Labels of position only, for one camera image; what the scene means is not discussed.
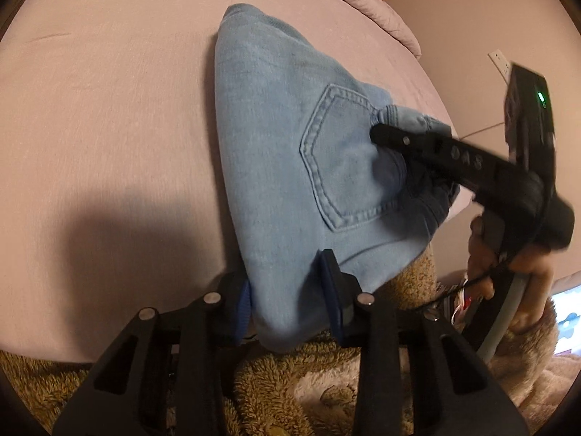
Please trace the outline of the person's right hand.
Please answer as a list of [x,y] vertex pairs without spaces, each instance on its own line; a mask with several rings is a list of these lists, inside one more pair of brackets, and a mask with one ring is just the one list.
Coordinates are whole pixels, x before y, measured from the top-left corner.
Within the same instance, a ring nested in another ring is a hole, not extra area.
[[545,303],[549,299],[554,281],[552,251],[542,245],[528,244],[510,263],[501,265],[496,253],[484,242],[484,221],[479,215],[471,224],[467,295],[490,300],[501,279],[522,274],[528,284],[514,313],[508,329],[514,334],[524,334],[541,320]]

